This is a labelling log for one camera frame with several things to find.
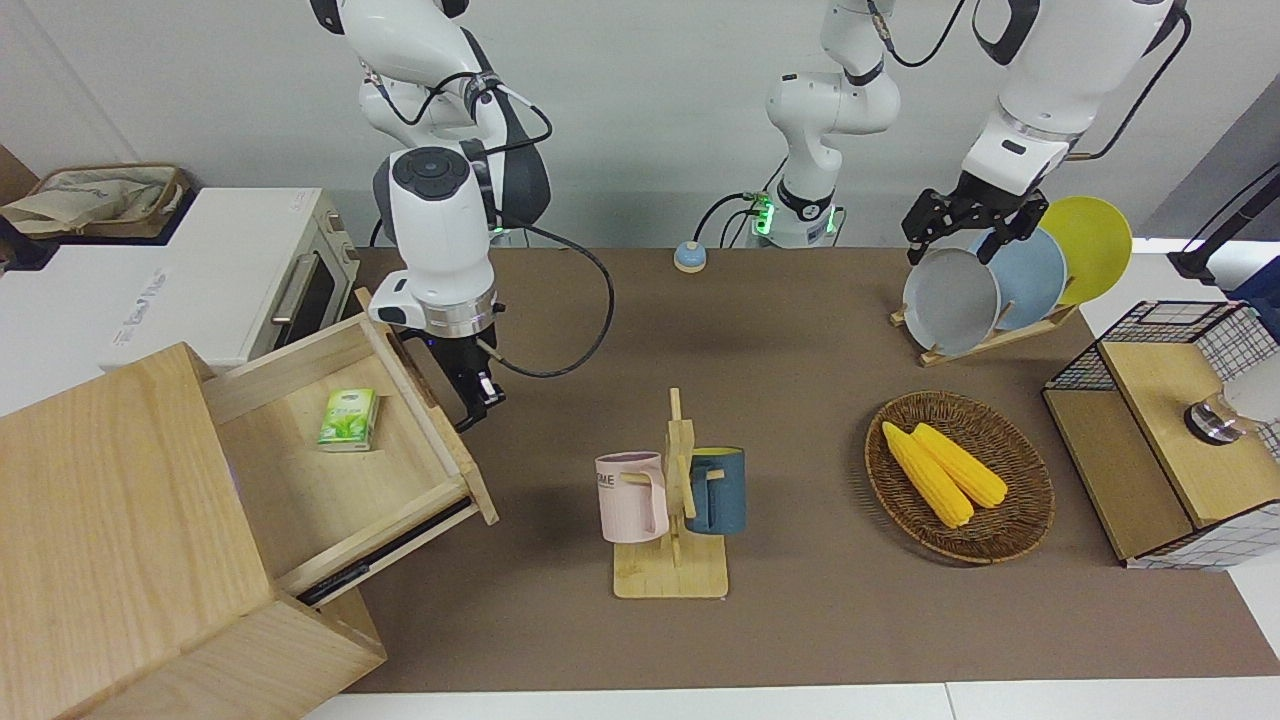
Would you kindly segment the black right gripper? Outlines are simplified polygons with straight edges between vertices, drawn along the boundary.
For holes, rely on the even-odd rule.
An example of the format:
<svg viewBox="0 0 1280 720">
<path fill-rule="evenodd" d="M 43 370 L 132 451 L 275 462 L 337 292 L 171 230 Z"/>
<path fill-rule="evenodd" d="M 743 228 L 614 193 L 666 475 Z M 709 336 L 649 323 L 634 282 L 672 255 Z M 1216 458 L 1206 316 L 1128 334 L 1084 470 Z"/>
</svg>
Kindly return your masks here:
<svg viewBox="0 0 1280 720">
<path fill-rule="evenodd" d="M 490 354 L 481 347 L 498 347 L 495 331 L 481 331 L 476 336 L 445 338 L 424 334 L 430 355 L 445 374 L 451 387 L 462 400 L 465 415 L 454 421 L 454 430 L 465 433 L 483 421 L 488 409 L 506 401 L 506 392 L 493 379 Z"/>
</svg>

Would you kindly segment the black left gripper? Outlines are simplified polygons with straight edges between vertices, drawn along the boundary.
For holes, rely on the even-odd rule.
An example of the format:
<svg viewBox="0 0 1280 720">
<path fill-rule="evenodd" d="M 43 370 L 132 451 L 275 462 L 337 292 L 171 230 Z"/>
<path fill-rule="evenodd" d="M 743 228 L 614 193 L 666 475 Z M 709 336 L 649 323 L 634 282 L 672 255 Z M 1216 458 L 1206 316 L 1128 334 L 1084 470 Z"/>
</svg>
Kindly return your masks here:
<svg viewBox="0 0 1280 720">
<path fill-rule="evenodd" d="M 1048 206 L 1043 195 L 1029 195 L 1023 204 L 1021 195 L 961 170 L 948 195 L 927 188 L 909 208 L 902 219 L 908 261 L 916 266 L 936 241 L 951 234 L 952 224 L 960 229 L 991 228 L 983 241 L 983 263 L 989 264 L 1005 246 L 1029 238 Z"/>
</svg>

